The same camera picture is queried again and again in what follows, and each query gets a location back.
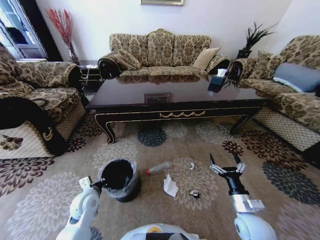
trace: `floral sofa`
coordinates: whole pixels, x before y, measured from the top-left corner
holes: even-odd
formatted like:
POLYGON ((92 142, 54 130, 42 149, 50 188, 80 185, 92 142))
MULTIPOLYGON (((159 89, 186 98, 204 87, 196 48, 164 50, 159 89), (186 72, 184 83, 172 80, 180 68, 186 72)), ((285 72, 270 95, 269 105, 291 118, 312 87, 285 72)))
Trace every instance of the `floral sofa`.
MULTIPOLYGON (((287 63, 320 71, 320 35, 298 36, 279 55, 287 63)), ((319 158, 320 89, 317 93, 298 93, 273 80, 250 78, 256 62, 257 59, 240 58, 231 64, 233 69, 239 69, 241 84, 274 98, 272 105, 264 107, 255 119, 304 151, 307 158, 319 158)))
POLYGON ((227 57, 216 55, 206 70, 192 67, 203 49, 208 49, 211 38, 205 35, 174 35, 158 29, 147 35, 111 34, 111 53, 98 61, 103 79, 117 77, 120 83, 152 82, 195 82, 208 73, 214 74, 218 68, 227 68, 227 57), (135 56, 142 65, 138 70, 121 72, 112 56, 125 50, 135 56))
POLYGON ((65 152, 87 99, 70 62, 16 62, 0 43, 0 158, 65 152))

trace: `coffee table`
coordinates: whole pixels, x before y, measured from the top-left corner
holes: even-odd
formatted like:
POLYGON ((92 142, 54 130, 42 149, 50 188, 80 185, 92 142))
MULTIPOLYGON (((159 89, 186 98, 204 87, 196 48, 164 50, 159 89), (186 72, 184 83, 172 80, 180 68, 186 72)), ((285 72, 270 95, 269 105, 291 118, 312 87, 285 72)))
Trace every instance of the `coffee table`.
POLYGON ((233 135, 272 100, 253 88, 237 85, 229 79, 221 89, 206 79, 162 84, 121 84, 117 79, 110 79, 103 83, 87 108, 96 111, 95 121, 107 135, 108 144, 116 140, 110 123, 118 122, 241 116, 230 130, 233 135), (150 94, 164 97, 145 103, 145 95, 150 94), (159 102, 168 94, 169 102, 159 102))

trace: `potted plant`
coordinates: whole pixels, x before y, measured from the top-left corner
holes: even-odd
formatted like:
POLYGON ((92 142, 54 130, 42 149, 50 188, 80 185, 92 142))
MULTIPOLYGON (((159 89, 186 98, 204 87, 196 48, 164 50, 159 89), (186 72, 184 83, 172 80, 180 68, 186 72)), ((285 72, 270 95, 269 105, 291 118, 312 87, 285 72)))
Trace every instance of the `potted plant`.
POLYGON ((239 50, 238 55, 236 56, 237 59, 245 59, 249 57, 250 53, 252 52, 250 49, 260 41, 263 37, 274 34, 275 31, 270 31, 273 27, 275 27, 278 23, 267 27, 266 29, 261 29, 262 24, 257 26, 256 22, 254 22, 254 29, 248 27, 248 31, 246 33, 246 45, 239 50))
POLYGON ((74 18, 71 13, 66 11, 56 10, 56 9, 45 9, 45 13, 50 21, 53 23, 55 28, 60 33, 60 36, 64 43, 66 44, 69 55, 72 61, 78 61, 74 45, 72 43, 72 30, 74 26, 74 18))

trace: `floral carpet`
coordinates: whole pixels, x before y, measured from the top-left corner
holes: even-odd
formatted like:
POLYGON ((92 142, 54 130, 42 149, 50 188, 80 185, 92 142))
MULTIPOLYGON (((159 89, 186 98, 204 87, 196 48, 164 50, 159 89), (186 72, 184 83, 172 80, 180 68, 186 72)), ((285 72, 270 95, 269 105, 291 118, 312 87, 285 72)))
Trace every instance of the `floral carpet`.
POLYGON ((92 240, 119 240, 151 223, 179 225, 207 240, 239 239, 228 185, 210 170, 210 153, 221 167, 236 165, 232 154, 247 164, 242 184, 252 199, 262 200, 265 210, 258 215, 279 239, 319 239, 320 170, 254 121, 230 135, 234 121, 116 123, 117 142, 109 145, 93 113, 88 113, 62 156, 0 162, 0 240, 55 239, 69 217, 71 201, 81 192, 78 180, 89 175, 97 180, 99 169, 116 159, 136 162, 141 190, 127 203, 101 194, 92 240), (163 161, 171 162, 170 168, 144 174, 163 161), (179 187, 175 198, 163 190, 167 173, 179 187), (200 198, 190 196, 194 189, 200 198))

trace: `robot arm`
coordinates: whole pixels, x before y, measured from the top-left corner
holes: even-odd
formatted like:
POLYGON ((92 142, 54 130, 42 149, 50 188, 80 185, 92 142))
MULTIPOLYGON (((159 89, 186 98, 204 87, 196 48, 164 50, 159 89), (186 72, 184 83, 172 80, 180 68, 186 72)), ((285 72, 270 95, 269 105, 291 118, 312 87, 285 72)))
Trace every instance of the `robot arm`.
POLYGON ((249 198, 249 192, 240 181, 240 176, 246 164, 233 154, 236 167, 219 167, 210 154, 210 168, 220 177, 226 179, 229 195, 237 218, 234 220, 236 232, 242 240, 276 240, 277 236, 272 226, 261 217, 253 214, 265 208, 261 200, 249 198))
POLYGON ((92 185, 89 176, 79 180, 82 192, 78 194, 70 205, 70 217, 64 229, 56 240, 89 240, 91 238, 90 225, 98 213, 101 187, 92 185))

